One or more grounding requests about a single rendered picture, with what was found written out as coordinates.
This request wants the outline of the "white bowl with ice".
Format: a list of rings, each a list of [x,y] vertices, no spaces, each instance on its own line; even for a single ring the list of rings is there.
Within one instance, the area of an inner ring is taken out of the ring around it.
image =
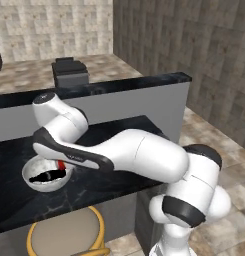
[[[22,169],[26,184],[38,192],[54,192],[62,188],[71,178],[74,166],[66,164],[64,169],[54,160],[39,155],[31,158]]]

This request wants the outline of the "black and grey toaster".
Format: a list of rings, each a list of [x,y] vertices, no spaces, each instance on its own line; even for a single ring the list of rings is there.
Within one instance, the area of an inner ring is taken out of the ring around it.
[[[89,83],[86,65],[73,57],[56,58],[51,66],[57,88],[69,88]]]

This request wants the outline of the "round stool with yellow frame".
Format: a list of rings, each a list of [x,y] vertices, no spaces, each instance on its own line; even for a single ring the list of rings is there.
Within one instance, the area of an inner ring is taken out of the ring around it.
[[[28,232],[29,256],[109,256],[105,224],[93,206],[34,223]]]

